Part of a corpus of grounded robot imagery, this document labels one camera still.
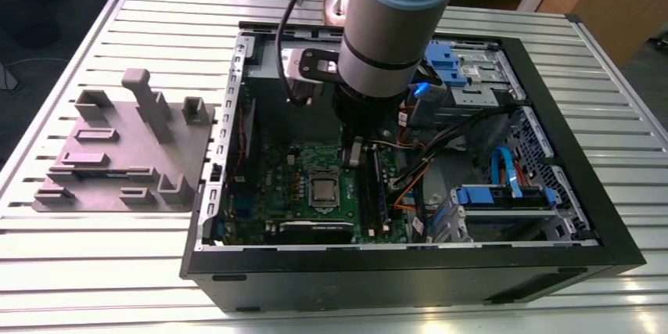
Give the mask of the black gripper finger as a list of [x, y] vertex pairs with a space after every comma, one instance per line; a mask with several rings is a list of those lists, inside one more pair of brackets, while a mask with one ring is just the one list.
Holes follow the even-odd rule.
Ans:
[[343, 150], [343, 163], [350, 169], [358, 169], [363, 164], [364, 138], [360, 135], [354, 136], [346, 144]]

